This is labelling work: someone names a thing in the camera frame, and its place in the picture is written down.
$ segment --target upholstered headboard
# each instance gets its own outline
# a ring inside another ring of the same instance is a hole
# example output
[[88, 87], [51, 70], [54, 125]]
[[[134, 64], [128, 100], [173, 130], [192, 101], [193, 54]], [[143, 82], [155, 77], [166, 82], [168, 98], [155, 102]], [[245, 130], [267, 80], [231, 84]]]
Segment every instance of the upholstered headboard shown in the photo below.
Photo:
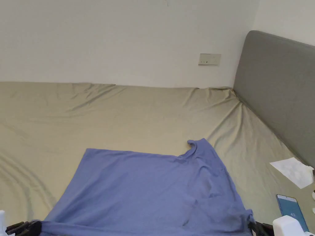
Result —
[[247, 34], [234, 90], [306, 164], [315, 167], [315, 47]]

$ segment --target power outlet plate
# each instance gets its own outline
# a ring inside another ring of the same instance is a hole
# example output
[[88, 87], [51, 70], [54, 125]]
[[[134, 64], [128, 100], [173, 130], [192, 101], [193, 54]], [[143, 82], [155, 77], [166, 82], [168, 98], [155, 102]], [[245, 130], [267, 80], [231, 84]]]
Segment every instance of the power outlet plate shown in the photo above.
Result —
[[219, 65], [221, 54], [200, 54], [198, 65]]

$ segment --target bed sheet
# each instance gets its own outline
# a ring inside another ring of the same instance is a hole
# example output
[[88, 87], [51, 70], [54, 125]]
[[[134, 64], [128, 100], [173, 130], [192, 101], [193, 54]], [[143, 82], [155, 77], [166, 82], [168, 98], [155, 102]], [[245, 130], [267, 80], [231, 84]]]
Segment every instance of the bed sheet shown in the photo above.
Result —
[[206, 138], [255, 220], [294, 197], [315, 232], [314, 185], [299, 189], [269, 162], [293, 156], [231, 89], [0, 83], [0, 209], [8, 224], [44, 219], [87, 148], [180, 155]]

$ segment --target tissue paper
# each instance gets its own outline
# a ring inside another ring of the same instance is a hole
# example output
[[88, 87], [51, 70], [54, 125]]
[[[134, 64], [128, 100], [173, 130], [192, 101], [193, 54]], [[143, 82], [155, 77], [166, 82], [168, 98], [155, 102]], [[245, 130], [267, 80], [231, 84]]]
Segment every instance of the tissue paper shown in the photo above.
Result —
[[270, 163], [299, 188], [313, 183], [313, 168], [306, 166], [294, 157]]

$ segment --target wall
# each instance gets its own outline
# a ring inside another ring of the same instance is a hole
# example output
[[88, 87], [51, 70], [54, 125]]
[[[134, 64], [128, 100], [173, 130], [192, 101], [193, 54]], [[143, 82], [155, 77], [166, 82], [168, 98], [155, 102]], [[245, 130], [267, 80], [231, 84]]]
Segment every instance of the wall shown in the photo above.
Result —
[[253, 29], [315, 45], [314, 0], [261, 0]]
[[0, 80], [232, 87], [258, 3], [1, 0]]

